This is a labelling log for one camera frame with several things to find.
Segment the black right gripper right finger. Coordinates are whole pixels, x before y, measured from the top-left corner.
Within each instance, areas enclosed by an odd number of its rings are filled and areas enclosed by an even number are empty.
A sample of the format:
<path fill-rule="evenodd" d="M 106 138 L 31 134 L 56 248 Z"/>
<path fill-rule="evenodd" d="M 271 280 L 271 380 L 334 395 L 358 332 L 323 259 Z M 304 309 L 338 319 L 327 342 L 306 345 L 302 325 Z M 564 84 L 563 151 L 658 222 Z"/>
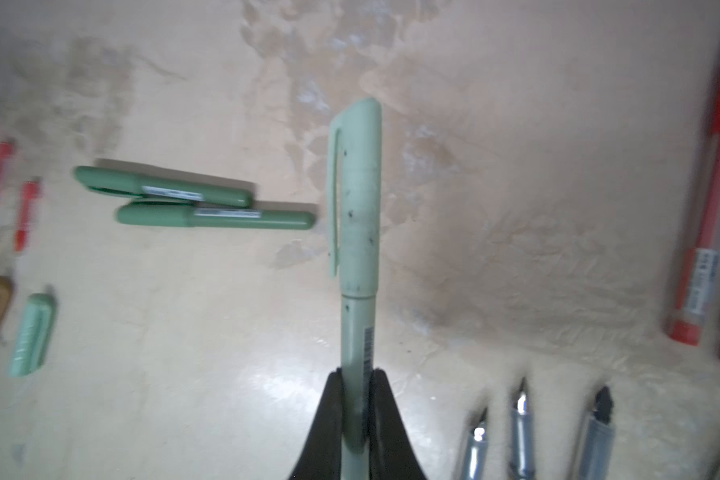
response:
<path fill-rule="evenodd" d="M 374 480 L 426 480 L 407 435 L 386 373 L 377 368 L 370 381 L 369 475 Z"/>

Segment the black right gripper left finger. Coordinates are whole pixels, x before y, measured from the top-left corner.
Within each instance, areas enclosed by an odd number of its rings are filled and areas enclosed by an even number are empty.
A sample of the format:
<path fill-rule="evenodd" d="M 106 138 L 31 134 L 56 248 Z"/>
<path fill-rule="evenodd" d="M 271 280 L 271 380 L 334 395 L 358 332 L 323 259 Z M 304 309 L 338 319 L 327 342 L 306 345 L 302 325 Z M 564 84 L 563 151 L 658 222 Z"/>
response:
<path fill-rule="evenodd" d="M 339 480 L 342 464 L 343 382 L 340 370 L 326 380 L 292 480 Z"/>

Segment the tan marker pen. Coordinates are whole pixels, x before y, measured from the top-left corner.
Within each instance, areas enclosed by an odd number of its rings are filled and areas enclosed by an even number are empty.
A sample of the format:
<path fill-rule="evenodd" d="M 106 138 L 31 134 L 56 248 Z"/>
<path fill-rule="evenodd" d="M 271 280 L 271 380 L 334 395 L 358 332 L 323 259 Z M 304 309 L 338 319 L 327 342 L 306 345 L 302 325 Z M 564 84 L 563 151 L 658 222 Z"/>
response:
<path fill-rule="evenodd" d="M 610 388 L 604 385 L 596 392 L 586 417 L 574 479 L 604 480 L 607 477 L 615 438 L 613 409 Z"/>
<path fill-rule="evenodd" d="M 511 479 L 535 479 L 533 415 L 528 386 L 523 377 L 510 404 L 510 447 L 508 471 Z"/>
<path fill-rule="evenodd" d="M 485 407 L 467 430 L 459 480 L 481 480 L 488 449 L 488 408 Z"/>

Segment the tan marker pen front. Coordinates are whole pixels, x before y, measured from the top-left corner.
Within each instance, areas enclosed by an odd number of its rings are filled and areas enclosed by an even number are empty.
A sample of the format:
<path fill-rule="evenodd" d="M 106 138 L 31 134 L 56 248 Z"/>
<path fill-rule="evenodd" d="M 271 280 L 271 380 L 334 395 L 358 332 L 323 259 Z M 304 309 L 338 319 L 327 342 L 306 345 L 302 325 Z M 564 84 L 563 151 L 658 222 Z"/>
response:
<path fill-rule="evenodd" d="M 574 479 L 604 480 L 607 477 L 615 438 L 613 409 L 610 388 L 604 385 L 596 392 L 586 417 Z"/>

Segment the light green marker cap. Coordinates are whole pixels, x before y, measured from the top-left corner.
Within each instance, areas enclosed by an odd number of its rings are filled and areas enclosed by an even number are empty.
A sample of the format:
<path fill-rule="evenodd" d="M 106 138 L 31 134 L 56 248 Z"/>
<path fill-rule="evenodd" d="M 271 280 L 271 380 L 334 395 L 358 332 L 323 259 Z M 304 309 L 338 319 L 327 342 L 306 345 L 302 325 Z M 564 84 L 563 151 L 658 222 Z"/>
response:
<path fill-rule="evenodd" d="M 27 376 L 42 367 L 55 314 L 52 295 L 35 293 L 28 297 L 8 370 L 10 377 Z"/>

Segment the light green marker long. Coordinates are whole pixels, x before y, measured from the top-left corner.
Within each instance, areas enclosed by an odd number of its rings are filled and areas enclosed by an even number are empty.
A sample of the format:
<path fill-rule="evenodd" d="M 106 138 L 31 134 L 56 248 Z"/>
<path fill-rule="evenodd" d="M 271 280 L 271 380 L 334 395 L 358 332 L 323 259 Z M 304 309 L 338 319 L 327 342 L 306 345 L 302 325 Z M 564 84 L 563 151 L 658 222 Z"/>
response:
<path fill-rule="evenodd" d="M 368 417 L 379 283 L 382 112 L 366 98 L 330 123 L 329 271 L 341 293 L 342 479 L 368 479 Z"/>

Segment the dark green marker pen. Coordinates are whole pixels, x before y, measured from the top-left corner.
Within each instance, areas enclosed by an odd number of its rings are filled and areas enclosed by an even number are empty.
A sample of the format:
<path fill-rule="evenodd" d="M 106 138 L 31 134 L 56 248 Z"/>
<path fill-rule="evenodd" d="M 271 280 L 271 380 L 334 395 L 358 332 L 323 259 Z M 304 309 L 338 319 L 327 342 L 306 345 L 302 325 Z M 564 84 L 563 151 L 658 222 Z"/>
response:
<path fill-rule="evenodd" d="M 239 208 L 247 208 L 253 204 L 253 194 L 248 190 L 239 188 L 91 166 L 76 167 L 73 176 L 86 189 L 112 196 L 127 198 L 161 197 Z"/>

